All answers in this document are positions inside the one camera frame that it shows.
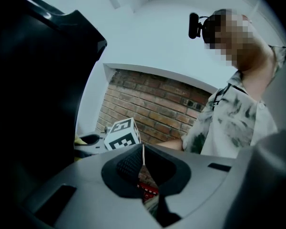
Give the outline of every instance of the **black slot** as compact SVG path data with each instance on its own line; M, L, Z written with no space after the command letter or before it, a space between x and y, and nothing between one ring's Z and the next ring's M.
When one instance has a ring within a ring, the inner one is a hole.
M62 185L35 213L35 216L48 225L53 226L75 190L75 187Z
M102 178L112 192L123 198L142 198L137 189L139 172L143 165L142 144L107 161ZM189 166L153 146L145 145L146 167L163 196L180 193L191 177Z
M208 167L216 169L216 170L222 170L222 171L225 171L225 172L229 172L230 169L231 169L230 166L220 165L220 164L217 164L217 163L210 163L208 165Z
M81 140L84 141L86 144L75 144L75 146L94 145L99 141L99 139L100 136L96 134L83 136L81 137Z

